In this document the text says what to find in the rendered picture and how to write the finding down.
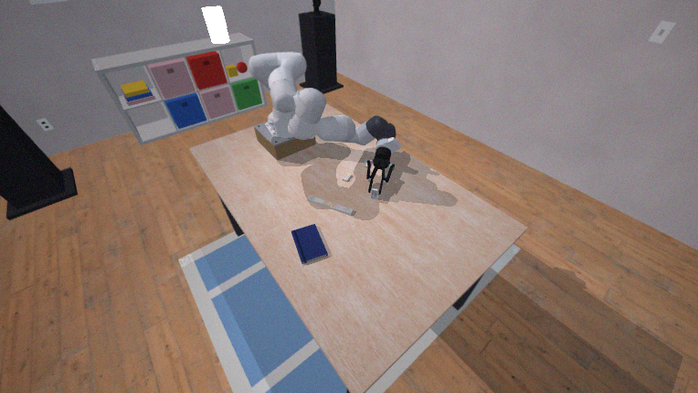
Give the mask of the dark blue notebook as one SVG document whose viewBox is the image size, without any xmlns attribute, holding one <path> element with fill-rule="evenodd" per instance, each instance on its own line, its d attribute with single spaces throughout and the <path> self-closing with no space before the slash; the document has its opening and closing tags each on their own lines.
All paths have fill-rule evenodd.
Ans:
<svg viewBox="0 0 698 393">
<path fill-rule="evenodd" d="M 315 224 L 295 229 L 291 234 L 299 253 L 301 264 L 328 256 Z"/>
</svg>

